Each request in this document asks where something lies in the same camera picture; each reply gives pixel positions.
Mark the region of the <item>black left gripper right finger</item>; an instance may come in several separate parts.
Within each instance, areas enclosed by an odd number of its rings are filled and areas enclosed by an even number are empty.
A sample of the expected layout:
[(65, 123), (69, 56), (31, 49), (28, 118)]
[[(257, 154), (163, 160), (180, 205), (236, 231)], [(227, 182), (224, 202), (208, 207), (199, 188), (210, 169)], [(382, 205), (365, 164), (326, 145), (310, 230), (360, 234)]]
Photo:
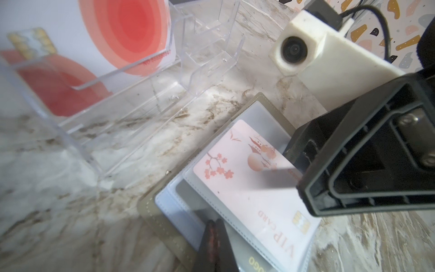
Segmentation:
[(215, 222), (215, 259), (216, 272), (239, 272), (230, 238), (222, 219)]

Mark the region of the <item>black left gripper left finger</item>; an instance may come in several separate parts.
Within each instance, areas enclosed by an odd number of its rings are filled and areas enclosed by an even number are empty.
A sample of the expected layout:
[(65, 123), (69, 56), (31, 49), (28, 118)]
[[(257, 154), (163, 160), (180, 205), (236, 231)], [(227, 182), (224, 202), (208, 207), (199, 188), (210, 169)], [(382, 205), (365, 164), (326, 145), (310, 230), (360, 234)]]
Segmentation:
[(215, 272), (218, 259), (217, 230), (214, 221), (208, 221), (193, 265), (194, 272)]

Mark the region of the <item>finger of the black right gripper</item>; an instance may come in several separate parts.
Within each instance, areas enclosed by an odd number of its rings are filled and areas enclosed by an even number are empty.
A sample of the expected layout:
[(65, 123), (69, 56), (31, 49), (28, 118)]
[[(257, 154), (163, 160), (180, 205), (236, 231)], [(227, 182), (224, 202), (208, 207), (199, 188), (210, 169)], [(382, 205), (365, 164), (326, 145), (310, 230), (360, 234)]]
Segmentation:
[(283, 156), (298, 170), (307, 170), (354, 103), (352, 100), (296, 129)]
[(297, 189), (313, 216), (435, 207), (435, 70), (354, 100)]

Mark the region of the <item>white floral credit card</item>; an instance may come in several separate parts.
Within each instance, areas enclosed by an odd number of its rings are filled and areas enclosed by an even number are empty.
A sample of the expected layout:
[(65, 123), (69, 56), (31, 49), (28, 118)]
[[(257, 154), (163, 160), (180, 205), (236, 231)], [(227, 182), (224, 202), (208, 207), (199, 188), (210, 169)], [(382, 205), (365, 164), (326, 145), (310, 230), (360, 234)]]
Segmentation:
[(207, 150), (188, 183), (281, 272), (298, 272), (320, 219), (297, 191), (301, 173), (244, 120)]

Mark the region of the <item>red circle credit card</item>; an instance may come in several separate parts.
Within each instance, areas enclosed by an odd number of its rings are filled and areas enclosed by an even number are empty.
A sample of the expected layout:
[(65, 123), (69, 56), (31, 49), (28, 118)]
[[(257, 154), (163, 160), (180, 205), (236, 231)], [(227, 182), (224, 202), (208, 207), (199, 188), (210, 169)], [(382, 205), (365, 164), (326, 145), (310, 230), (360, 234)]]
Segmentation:
[(175, 60), (168, 1), (2, 1), (1, 58), (70, 117)]

